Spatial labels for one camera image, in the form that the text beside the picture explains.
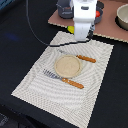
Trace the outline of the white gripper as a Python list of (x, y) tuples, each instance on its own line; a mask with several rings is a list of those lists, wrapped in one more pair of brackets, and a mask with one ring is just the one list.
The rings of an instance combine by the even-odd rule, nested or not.
[(94, 24), (97, 0), (70, 0), (73, 9), (74, 36), (76, 41), (84, 41)]

